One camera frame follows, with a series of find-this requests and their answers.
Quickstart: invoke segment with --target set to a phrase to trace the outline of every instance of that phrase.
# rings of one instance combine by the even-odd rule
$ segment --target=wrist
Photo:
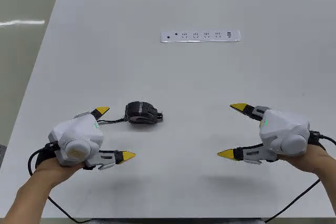
[[[45,190],[52,190],[57,184],[43,172],[36,171],[30,178],[32,182]]]
[[[335,169],[336,169],[336,160],[328,156],[319,160],[316,168],[314,169],[314,173],[320,179],[324,179]]]

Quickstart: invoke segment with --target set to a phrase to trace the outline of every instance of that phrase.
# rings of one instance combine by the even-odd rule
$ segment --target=power strip
[[[161,42],[237,42],[239,30],[165,31]]]

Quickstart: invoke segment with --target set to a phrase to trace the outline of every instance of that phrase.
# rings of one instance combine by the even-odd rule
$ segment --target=gray floor
[[[0,144],[7,145],[55,0],[0,0]],[[13,24],[35,21],[37,24]],[[41,223],[73,223],[43,219]],[[276,219],[272,224],[336,223],[334,219]]]

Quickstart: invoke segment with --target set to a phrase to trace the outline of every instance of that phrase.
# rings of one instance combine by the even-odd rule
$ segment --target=white table
[[[57,0],[0,173],[3,217],[28,178],[29,155],[57,123],[130,101],[164,122],[103,127],[105,150],[130,150],[112,169],[81,170],[51,196],[75,217],[264,217],[315,176],[285,162],[249,165],[217,152],[260,142],[247,102],[296,111],[336,136],[336,0]],[[160,32],[240,29],[242,41],[161,44]],[[331,154],[333,146],[326,144]],[[44,217],[63,217],[50,203]],[[333,217],[321,185],[283,217]]]

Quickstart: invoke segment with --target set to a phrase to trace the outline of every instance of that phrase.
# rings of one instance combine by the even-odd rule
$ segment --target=yellow fingertip
[[[247,103],[234,103],[231,104],[230,107],[238,110],[239,112],[243,112],[244,108],[246,107]]]
[[[135,157],[136,154],[133,153],[133,152],[122,152],[122,156],[123,156],[124,160],[122,162],[120,162],[120,164],[127,161],[127,160],[130,160],[133,157]]]
[[[109,109],[110,107],[97,107],[96,108],[96,110],[98,110],[101,115],[104,115]]]
[[[225,150],[222,152],[218,152],[217,153],[218,156],[220,157],[224,157],[224,158],[228,158],[228,159],[232,159],[235,161],[238,161],[237,159],[235,159],[234,153],[233,153],[233,149],[229,149],[229,150]]]

